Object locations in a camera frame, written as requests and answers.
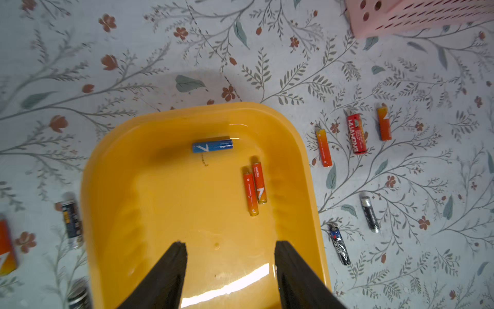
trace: aa battery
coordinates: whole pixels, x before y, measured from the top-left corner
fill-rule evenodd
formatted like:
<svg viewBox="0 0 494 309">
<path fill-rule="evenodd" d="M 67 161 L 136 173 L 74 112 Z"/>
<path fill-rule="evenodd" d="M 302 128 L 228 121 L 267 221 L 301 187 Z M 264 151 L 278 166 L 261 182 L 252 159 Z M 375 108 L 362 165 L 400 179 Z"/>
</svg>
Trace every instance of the aa battery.
<svg viewBox="0 0 494 309">
<path fill-rule="evenodd" d="M 322 129 L 316 132 L 317 143 L 319 144 L 319 152 L 321 153 L 321 161 L 324 167 L 333 165 L 331 160 L 331 154 L 329 153 L 328 137 L 326 136 L 326 130 Z"/>
<path fill-rule="evenodd" d="M 364 215 L 366 216 L 367 224 L 374 233 L 379 233 L 379 223 L 375 217 L 374 208 L 372 208 L 371 198 L 363 196 L 360 198 L 360 203 L 364 209 Z"/>
<path fill-rule="evenodd" d="M 341 263 L 343 265 L 350 265 L 352 262 L 350 262 L 350 257 L 348 256 L 348 251 L 346 250 L 346 246 L 343 242 L 339 229 L 336 226 L 330 226 L 329 233 Z"/>
<path fill-rule="evenodd" d="M 233 149 L 233 141 L 231 139 L 194 143 L 192 145 L 193 153 L 211 152 L 225 149 Z"/>
<path fill-rule="evenodd" d="M 63 212 L 63 219 L 65 227 L 67 229 L 67 237 L 69 239 L 69 247 L 71 249 L 77 249 L 82 246 L 82 223 L 77 211 L 77 204 L 75 200 L 69 200 L 66 202 L 60 202 L 60 207 Z"/>
<path fill-rule="evenodd" d="M 246 189 L 248 212 L 252 217 L 256 216 L 259 214 L 259 208 L 255 197 L 254 177 L 252 173 L 244 174 L 244 187 Z"/>
<path fill-rule="evenodd" d="M 252 172 L 254 174 L 257 200 L 259 201 L 259 204 L 266 204 L 268 202 L 268 195 L 266 193 L 266 186 L 264 185 L 264 174 L 262 173 L 261 162 L 252 164 Z"/>
<path fill-rule="evenodd" d="M 23 235 L 25 235 L 26 241 L 31 237 L 27 236 L 27 232 L 24 232 L 21 234 L 21 239 Z M 17 268 L 17 260 L 14 253 L 14 247 L 10 241 L 7 219 L 0 213 L 0 276 L 5 276 Z"/>
<path fill-rule="evenodd" d="M 87 291 L 87 284 L 84 278 L 77 279 L 72 285 L 67 296 L 69 309 L 91 309 L 91 300 Z"/>
</svg>

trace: huatai battery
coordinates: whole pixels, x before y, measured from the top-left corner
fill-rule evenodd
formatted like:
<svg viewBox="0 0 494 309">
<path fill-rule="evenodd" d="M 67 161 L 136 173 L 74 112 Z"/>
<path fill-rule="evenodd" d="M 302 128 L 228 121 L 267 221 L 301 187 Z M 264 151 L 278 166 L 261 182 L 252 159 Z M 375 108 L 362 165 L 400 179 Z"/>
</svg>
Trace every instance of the huatai battery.
<svg viewBox="0 0 494 309">
<path fill-rule="evenodd" d="M 252 171 L 254 174 L 257 200 L 259 201 L 259 204 L 266 204 L 268 202 L 268 195 L 264 185 L 264 174 L 262 173 L 261 162 L 252 164 Z"/>
</svg>

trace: red battery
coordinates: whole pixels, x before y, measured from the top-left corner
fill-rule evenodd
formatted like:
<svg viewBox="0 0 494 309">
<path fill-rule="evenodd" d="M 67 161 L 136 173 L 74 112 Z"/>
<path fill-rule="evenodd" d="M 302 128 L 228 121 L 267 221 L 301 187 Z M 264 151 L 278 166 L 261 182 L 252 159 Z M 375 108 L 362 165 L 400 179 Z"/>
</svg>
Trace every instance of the red battery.
<svg viewBox="0 0 494 309">
<path fill-rule="evenodd" d="M 248 212 L 251 216 L 259 214 L 255 197 L 254 177 L 251 173 L 244 174 L 244 186 L 246 188 Z"/>
<path fill-rule="evenodd" d="M 254 173 L 257 200 L 259 201 L 259 204 L 266 204 L 268 202 L 268 195 L 266 194 L 266 187 L 264 186 L 264 174 L 262 173 L 261 162 L 252 164 L 252 171 Z"/>
<path fill-rule="evenodd" d="M 352 143 L 353 153 L 367 153 L 366 139 L 364 138 L 364 129 L 359 114 L 350 115 L 346 118 L 348 131 L 350 133 L 350 142 Z"/>
</svg>

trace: blue battery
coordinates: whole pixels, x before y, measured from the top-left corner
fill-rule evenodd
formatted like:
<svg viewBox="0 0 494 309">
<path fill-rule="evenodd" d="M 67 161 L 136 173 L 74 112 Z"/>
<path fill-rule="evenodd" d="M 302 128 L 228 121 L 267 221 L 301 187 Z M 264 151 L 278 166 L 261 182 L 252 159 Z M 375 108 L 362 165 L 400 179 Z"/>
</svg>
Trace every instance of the blue battery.
<svg viewBox="0 0 494 309">
<path fill-rule="evenodd" d="M 233 142 L 231 139 L 208 141 L 205 143 L 194 143 L 192 145 L 192 152 L 194 153 L 218 151 L 225 149 L 233 149 Z"/>
</svg>

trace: pink plastic basket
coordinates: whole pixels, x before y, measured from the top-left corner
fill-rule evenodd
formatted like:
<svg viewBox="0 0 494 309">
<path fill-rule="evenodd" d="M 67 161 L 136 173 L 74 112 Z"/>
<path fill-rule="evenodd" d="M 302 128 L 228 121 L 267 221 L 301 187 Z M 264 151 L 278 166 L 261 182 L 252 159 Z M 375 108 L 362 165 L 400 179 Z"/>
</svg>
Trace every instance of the pink plastic basket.
<svg viewBox="0 0 494 309">
<path fill-rule="evenodd" d="M 494 0 L 346 0 L 356 38 L 494 18 Z"/>
</svg>

